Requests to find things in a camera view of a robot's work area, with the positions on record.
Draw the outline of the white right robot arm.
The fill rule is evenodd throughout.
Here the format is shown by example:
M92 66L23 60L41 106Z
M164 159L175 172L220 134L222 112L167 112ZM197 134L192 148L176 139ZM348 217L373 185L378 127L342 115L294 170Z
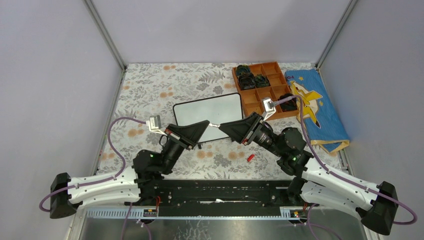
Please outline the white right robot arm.
M294 177L286 193L291 205L328 206L355 217L380 235L391 233L399 207L390 200L398 198L391 183L368 182L320 164L305 149L307 143L298 128L286 127L276 134L255 112L242 120L222 123L219 130L241 145L256 143L279 158L276 163L280 169Z

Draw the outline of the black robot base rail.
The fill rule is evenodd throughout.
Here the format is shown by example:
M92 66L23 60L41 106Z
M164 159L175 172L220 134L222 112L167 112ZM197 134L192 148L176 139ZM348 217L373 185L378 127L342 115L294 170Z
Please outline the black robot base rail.
M157 217L278 217L281 207L307 206L289 180L155 180L141 188L141 199L124 206L157 211Z

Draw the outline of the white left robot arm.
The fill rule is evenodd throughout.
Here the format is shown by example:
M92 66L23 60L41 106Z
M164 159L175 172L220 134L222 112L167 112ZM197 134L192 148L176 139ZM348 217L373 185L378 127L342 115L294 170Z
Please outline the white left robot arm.
M70 177L66 172L58 174L50 186L50 194L45 197L50 200L49 217L66 218L78 209L95 205L152 204L155 192L148 187L149 184L172 173L183 151L198 144L210 122L203 120L186 126L169 124L162 130L160 116L153 115L145 121L145 125L150 132L166 138L161 152L143 149L133 159L132 165L123 164L116 172L86 177Z

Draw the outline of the red marker cap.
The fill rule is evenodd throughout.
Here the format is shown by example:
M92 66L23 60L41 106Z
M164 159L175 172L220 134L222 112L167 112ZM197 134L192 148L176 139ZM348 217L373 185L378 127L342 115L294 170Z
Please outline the red marker cap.
M253 158L255 157L254 154L251 154L248 158L247 158L247 162L250 162Z

